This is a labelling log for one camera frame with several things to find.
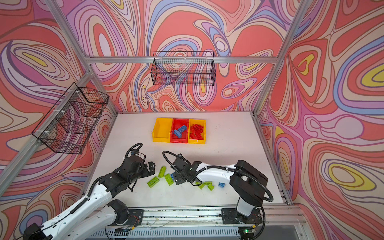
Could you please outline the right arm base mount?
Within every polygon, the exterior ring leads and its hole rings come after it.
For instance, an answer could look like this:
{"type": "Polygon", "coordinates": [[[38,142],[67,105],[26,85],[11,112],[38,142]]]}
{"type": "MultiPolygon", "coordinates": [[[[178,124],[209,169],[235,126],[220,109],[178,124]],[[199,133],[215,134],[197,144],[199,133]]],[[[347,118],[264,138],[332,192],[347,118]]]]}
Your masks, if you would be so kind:
{"type": "Polygon", "coordinates": [[[234,225],[234,224],[248,224],[248,225],[260,225],[263,223],[263,218],[260,209],[253,208],[251,214],[245,217],[237,212],[235,208],[223,208],[219,217],[222,218],[223,224],[234,225]]]}

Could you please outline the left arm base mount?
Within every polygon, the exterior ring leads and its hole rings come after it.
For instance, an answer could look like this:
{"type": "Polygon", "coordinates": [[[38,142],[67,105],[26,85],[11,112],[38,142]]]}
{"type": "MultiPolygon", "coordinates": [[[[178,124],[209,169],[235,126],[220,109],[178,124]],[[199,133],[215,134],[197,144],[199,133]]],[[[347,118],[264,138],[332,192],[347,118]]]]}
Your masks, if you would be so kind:
{"type": "Polygon", "coordinates": [[[113,226],[122,226],[123,228],[137,227],[142,224],[144,210],[131,209],[117,213],[113,226]]]}

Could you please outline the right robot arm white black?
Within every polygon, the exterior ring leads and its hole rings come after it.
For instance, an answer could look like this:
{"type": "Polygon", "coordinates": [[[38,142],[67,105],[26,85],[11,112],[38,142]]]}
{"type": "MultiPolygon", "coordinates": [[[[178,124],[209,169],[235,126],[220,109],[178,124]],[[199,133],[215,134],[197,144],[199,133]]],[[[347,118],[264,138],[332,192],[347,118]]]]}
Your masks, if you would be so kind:
{"type": "Polygon", "coordinates": [[[221,218],[225,224],[256,223],[256,210],[263,209],[264,202],[273,202],[274,197],[267,188],[268,178],[244,160],[234,165],[217,166],[195,161],[191,163],[182,154],[163,151],[162,155],[175,171],[177,185],[190,183],[202,187],[214,182],[230,185],[239,195],[234,209],[222,209],[221,218]]]}

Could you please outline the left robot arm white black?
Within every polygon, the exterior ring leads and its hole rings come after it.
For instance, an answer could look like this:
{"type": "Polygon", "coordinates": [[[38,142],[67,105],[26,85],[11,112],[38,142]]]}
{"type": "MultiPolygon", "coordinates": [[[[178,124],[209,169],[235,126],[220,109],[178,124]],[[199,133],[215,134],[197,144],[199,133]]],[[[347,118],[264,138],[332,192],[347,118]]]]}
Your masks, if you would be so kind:
{"type": "Polygon", "coordinates": [[[23,240],[85,240],[96,230],[111,224],[126,225],[128,207],[116,197],[134,190],[139,179],[155,174],[156,165],[146,162],[140,152],[143,143],[130,147],[123,163],[111,173],[98,177],[86,195],[68,209],[41,225],[27,227],[23,240]]]}

